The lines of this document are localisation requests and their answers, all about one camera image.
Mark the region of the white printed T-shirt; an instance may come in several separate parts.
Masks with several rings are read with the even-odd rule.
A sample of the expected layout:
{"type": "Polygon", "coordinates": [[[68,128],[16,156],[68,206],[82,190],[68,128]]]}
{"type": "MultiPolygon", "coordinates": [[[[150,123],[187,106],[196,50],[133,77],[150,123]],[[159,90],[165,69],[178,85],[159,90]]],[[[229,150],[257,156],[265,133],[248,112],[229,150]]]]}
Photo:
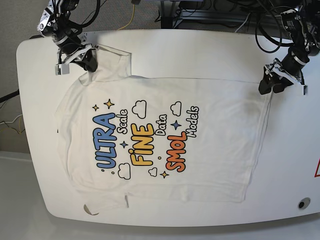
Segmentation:
{"type": "Polygon", "coordinates": [[[134,76],[131,54],[107,46],[95,56],[56,110],[59,158],[91,214],[130,197],[245,200],[270,95],[247,81],[134,76]]]}

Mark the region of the black equipment rack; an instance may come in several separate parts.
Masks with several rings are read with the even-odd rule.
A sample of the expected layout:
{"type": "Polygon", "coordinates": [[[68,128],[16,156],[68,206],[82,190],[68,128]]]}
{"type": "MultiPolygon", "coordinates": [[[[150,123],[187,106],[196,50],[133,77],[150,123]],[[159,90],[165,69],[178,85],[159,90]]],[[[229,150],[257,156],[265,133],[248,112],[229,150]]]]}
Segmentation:
{"type": "Polygon", "coordinates": [[[253,29],[265,15],[269,27],[272,17],[257,0],[157,0],[156,23],[162,29],[195,29],[239,33],[253,29]]]}

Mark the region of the black table leg bar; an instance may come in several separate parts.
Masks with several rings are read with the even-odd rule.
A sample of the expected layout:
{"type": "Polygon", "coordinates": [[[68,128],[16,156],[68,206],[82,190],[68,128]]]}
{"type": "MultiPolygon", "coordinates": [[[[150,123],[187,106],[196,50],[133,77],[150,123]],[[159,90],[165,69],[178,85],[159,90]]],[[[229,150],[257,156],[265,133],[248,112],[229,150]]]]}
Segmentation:
{"type": "Polygon", "coordinates": [[[20,91],[18,89],[18,90],[14,91],[14,92],[11,92],[11,93],[9,93],[9,94],[7,94],[5,96],[2,96],[2,97],[0,97],[0,103],[8,101],[8,100],[18,96],[19,94],[20,94],[20,91]]]}

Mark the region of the red triangle sticker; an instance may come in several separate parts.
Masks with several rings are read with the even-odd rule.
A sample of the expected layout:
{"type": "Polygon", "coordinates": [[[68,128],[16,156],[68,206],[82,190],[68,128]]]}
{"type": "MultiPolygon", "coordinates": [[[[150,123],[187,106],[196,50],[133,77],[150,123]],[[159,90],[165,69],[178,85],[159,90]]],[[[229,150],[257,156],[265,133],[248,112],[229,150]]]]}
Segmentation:
{"type": "Polygon", "coordinates": [[[317,163],[317,167],[316,167],[316,171],[315,171],[314,177],[315,178],[320,177],[320,159],[319,159],[319,161],[317,163]]]}

